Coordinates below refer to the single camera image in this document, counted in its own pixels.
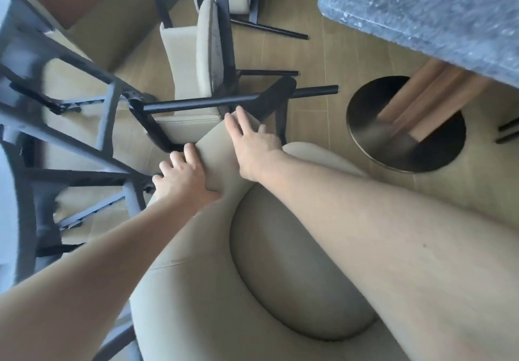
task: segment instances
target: round metal table base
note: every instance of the round metal table base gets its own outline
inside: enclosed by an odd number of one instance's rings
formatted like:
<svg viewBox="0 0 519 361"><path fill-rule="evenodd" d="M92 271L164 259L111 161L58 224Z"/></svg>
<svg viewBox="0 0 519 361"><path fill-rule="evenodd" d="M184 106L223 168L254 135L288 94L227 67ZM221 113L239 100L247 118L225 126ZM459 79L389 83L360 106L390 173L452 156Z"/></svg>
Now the round metal table base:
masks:
<svg viewBox="0 0 519 361"><path fill-rule="evenodd" d="M390 126L377 115L408 80L388 76L362 86L348 104L346 122L355 143L372 160L397 171L426 173L458 156L465 144L465 121L457 112L420 143L407 134L391 137Z"/></svg>

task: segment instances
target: finger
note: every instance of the finger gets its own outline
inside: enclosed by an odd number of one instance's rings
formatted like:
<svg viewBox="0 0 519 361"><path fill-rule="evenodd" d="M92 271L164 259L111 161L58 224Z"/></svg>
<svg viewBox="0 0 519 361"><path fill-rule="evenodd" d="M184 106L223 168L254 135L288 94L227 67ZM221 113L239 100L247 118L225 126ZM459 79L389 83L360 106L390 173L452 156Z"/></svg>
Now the finger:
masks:
<svg viewBox="0 0 519 361"><path fill-rule="evenodd" d="M159 168L164 175L166 175L167 173L169 173L169 171L172 170L171 164L169 164L167 161L161 161L159 163Z"/></svg>
<svg viewBox="0 0 519 361"><path fill-rule="evenodd" d="M196 153L196 148L193 144L189 143L185 145L184 156L186 158L186 163L189 163L195 167L201 166L200 159L198 158L198 154Z"/></svg>
<svg viewBox="0 0 519 361"><path fill-rule="evenodd" d="M159 183L161 180L162 180L162 175L157 174L157 175L153 175L153 177L152 177L152 182L153 182L153 184L155 185L155 187L158 186L158 183Z"/></svg>
<svg viewBox="0 0 519 361"><path fill-rule="evenodd" d="M173 168L179 167L182 163L185 163L184 153L173 151L169 154Z"/></svg>
<svg viewBox="0 0 519 361"><path fill-rule="evenodd" d="M240 106L236 107L236 115L238 116L238 123L243 131L243 135L252 133L251 123L249 122L249 118L247 118L245 110Z"/></svg>
<svg viewBox="0 0 519 361"><path fill-rule="evenodd" d="M240 128L236 124L236 119L229 113L225 114L225 128L233 141L237 141L243 136Z"/></svg>

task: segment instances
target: chair leg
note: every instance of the chair leg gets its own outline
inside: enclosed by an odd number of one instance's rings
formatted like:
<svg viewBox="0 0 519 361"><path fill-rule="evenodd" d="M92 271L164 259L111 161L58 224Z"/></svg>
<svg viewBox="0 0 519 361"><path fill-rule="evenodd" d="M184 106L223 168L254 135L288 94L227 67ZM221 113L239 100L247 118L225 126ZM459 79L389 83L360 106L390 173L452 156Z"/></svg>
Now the chair leg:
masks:
<svg viewBox="0 0 519 361"><path fill-rule="evenodd" d="M504 137L498 138L496 140L496 144L504 144L517 138L519 138L519 131L514 131L509 135L505 135Z"/></svg>
<svg viewBox="0 0 519 361"><path fill-rule="evenodd" d="M241 69L240 75L279 75L298 76L299 71L288 69Z"/></svg>
<svg viewBox="0 0 519 361"><path fill-rule="evenodd" d="M504 125L499 126L497 129L499 131L505 131L511 129L512 127L519 126L519 118L515 118Z"/></svg>
<svg viewBox="0 0 519 361"><path fill-rule="evenodd" d="M339 93L339 85L313 86L311 88L295 89L291 99L300 99L302 97L313 97L315 95L336 95Z"/></svg>
<svg viewBox="0 0 519 361"><path fill-rule="evenodd" d="M281 140L282 145L287 144L287 115L288 115L288 100L285 101L275 112L274 117L276 121L276 135Z"/></svg>
<svg viewBox="0 0 519 361"><path fill-rule="evenodd" d="M239 26L245 26L246 28L262 30L264 32L280 34L282 36L298 38L298 39L309 39L308 34L296 33L290 30L284 30L279 28L273 28L272 26L262 25L259 23L252 23L241 19L231 18L230 21Z"/></svg>

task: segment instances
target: forearm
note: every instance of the forearm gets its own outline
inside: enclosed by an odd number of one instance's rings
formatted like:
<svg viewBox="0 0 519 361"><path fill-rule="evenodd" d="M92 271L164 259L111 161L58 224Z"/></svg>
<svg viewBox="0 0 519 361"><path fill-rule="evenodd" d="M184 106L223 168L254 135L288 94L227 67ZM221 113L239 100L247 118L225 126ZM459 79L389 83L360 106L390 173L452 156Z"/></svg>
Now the forearm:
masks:
<svg viewBox="0 0 519 361"><path fill-rule="evenodd" d="M419 194L278 152L260 182L305 225L413 358L517 351L517 233ZM490 335L500 338L496 346Z"/></svg>
<svg viewBox="0 0 519 361"><path fill-rule="evenodd" d="M3 294L3 359L91 360L141 277L195 212L159 200Z"/></svg>

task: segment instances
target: gray marble tabletop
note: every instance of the gray marble tabletop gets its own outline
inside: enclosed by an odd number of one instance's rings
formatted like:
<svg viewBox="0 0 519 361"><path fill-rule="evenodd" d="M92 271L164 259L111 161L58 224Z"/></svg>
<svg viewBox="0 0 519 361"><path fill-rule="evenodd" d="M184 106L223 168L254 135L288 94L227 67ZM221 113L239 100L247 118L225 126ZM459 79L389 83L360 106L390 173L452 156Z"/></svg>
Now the gray marble tabletop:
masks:
<svg viewBox="0 0 519 361"><path fill-rule="evenodd" d="M519 87L519 0L319 0L335 21Z"/></svg>

